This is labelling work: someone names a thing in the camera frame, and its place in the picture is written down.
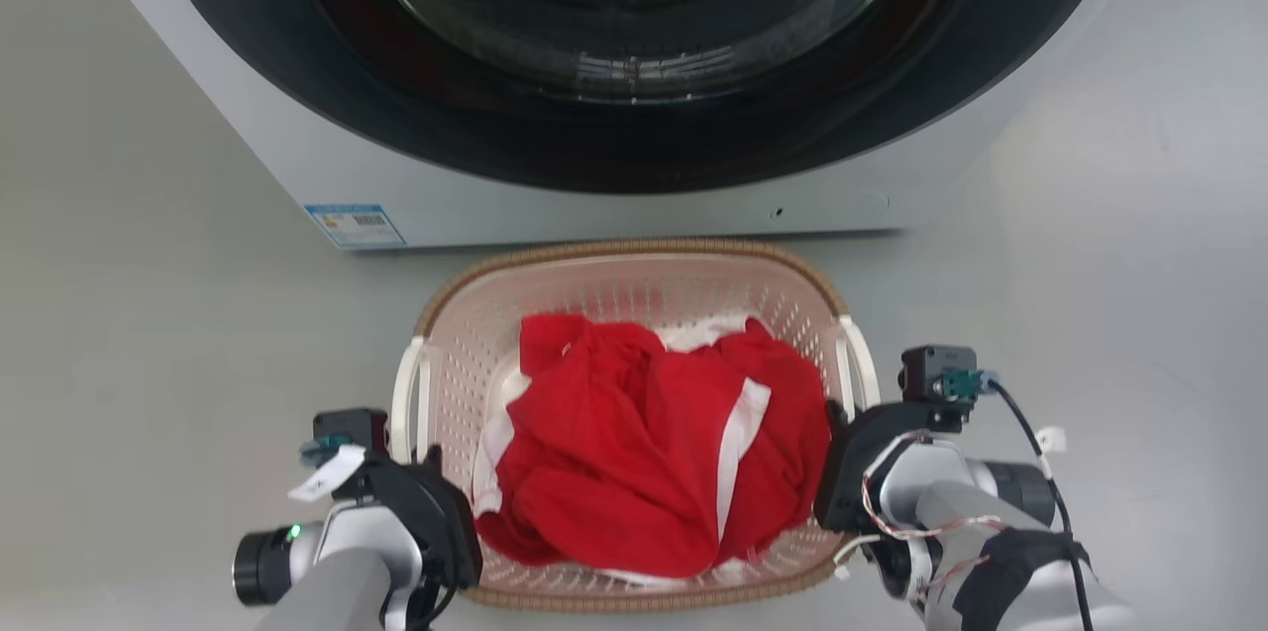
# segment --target basket handle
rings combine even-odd
[[[856,411],[866,411],[880,402],[880,383],[872,364],[867,338],[851,316],[837,319],[837,374],[841,390],[850,392],[850,402],[843,402],[846,418],[855,419]]]
[[[401,365],[397,369],[396,386],[392,392],[392,416],[388,422],[391,442],[388,450],[392,459],[402,465],[417,462],[418,449],[427,446],[427,418],[431,416],[431,361],[427,361],[427,340],[415,337],[401,356]],[[418,418],[410,431],[410,404],[413,402],[415,389],[418,390]]]

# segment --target washing machine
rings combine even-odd
[[[344,248],[921,224],[1106,3],[132,0]]]

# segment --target red clothing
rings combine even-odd
[[[508,558],[694,577],[809,517],[829,438],[819,370],[757,321],[666,352],[639,324],[531,316],[520,365],[533,384],[507,408],[502,504],[477,519]]]

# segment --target gray floor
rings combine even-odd
[[[1154,628],[1262,627],[1268,0],[1117,0],[903,237],[790,247],[896,370],[965,342],[1037,424],[1102,579]],[[127,0],[0,0],[0,627],[249,628],[247,530],[313,411],[385,405],[432,289],[486,252],[332,251]],[[974,454],[1022,456],[983,405]],[[650,618],[440,628],[915,628],[872,575]]]

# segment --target white tag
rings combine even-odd
[[[330,462],[322,465],[313,473],[303,485],[287,493],[293,500],[314,503],[347,483],[354,473],[360,470],[365,462],[365,449],[361,446],[340,446],[337,454]]]

